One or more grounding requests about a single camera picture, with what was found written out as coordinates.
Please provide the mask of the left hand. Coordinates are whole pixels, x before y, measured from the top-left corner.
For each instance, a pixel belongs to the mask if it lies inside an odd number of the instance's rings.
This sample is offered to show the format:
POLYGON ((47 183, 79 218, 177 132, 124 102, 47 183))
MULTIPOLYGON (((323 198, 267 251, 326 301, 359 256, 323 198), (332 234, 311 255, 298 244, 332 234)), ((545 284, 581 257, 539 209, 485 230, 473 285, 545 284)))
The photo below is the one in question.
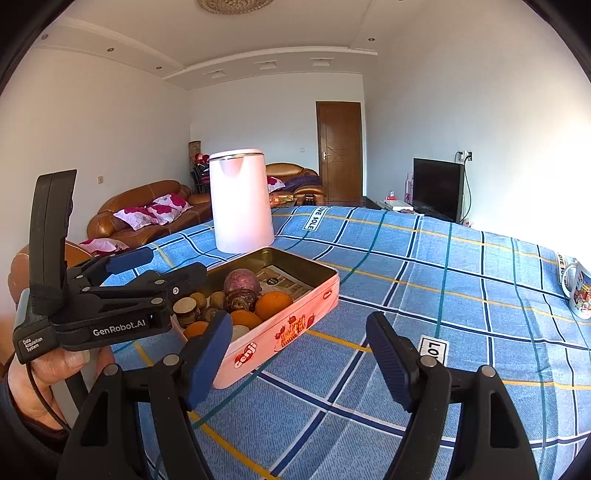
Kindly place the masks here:
MULTIPOLYGON (((64 416, 54 399, 51 387, 81 371, 91 360, 95 361, 96 373, 100 373, 106 365, 114 362, 114 357, 109 347, 84 351, 66 351, 58 348, 29 364, 31 376, 40 394, 61 420, 64 420, 64 416)), ((22 418, 35 427, 43 427, 51 433, 63 429, 39 400, 31 384, 27 367, 18 359, 13 360, 9 366, 7 385, 22 418)))

